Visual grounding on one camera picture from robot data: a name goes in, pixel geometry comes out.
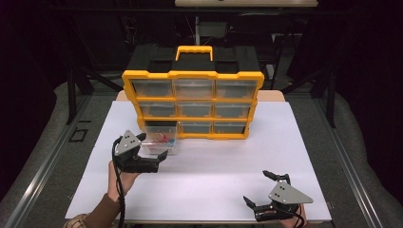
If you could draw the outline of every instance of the wooden surface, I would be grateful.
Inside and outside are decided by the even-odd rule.
[[[116,101],[128,101],[125,91],[119,92]],[[284,95],[278,90],[259,90],[258,92],[259,102],[285,102]]]
[[[316,7],[317,0],[176,0],[177,7]]]

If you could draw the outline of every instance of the small box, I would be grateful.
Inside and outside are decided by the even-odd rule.
[[[211,102],[177,102],[180,117],[211,117]]]
[[[133,79],[136,95],[142,97],[172,97],[172,80]]]
[[[169,154],[176,154],[175,143],[177,126],[145,126],[143,132],[146,138],[142,141],[142,148],[147,154],[161,154],[168,150]]]
[[[176,117],[173,102],[139,102],[144,117]]]
[[[247,118],[250,103],[215,103],[216,118]]]
[[[175,95],[178,100],[208,100],[213,98],[213,80],[176,79]]]
[[[217,80],[216,98],[252,99],[257,83],[255,80]]]
[[[243,134],[246,122],[214,122],[216,134]]]
[[[209,134],[210,122],[179,122],[180,131],[187,134]]]

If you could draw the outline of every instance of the black cable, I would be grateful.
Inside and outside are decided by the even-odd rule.
[[[291,215],[291,216],[294,216],[294,217],[297,217],[298,219],[300,219],[301,224],[298,227],[295,227],[295,228],[301,228],[305,224],[305,219],[301,215],[299,215],[297,213],[289,212],[289,211],[286,211],[286,210],[281,209],[281,208],[276,208],[276,210],[281,211],[281,212],[283,212],[285,214],[288,214],[288,215]]]
[[[112,146],[112,162],[113,162],[113,167],[115,169],[115,174],[116,174],[116,189],[118,190],[119,193],[119,204],[121,206],[121,217],[119,218],[119,228],[122,228],[124,226],[125,222],[125,192],[124,188],[122,186],[122,181],[121,181],[121,174],[118,170],[118,167],[116,165],[116,156],[115,156],[115,147],[118,143],[121,142],[122,136],[117,139]]]

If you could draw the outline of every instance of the yellow handle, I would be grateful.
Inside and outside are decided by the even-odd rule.
[[[179,60],[181,53],[209,53],[210,61],[213,61],[213,47],[211,46],[179,46],[176,61]]]

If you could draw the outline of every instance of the black stand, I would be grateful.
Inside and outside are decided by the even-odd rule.
[[[328,89],[327,104],[326,104],[326,118],[332,128],[336,128],[334,120],[335,112],[335,94],[336,94],[336,74],[342,64],[342,61],[349,54],[361,31],[366,28],[365,24],[370,17],[370,8],[359,7],[351,10],[350,16],[347,18],[348,25],[345,29],[339,43],[337,44],[333,55],[331,55],[328,64],[298,80],[295,84],[289,85],[281,90],[283,94],[287,94],[294,89],[316,79],[314,86],[311,89],[312,98],[322,97],[326,88]]]

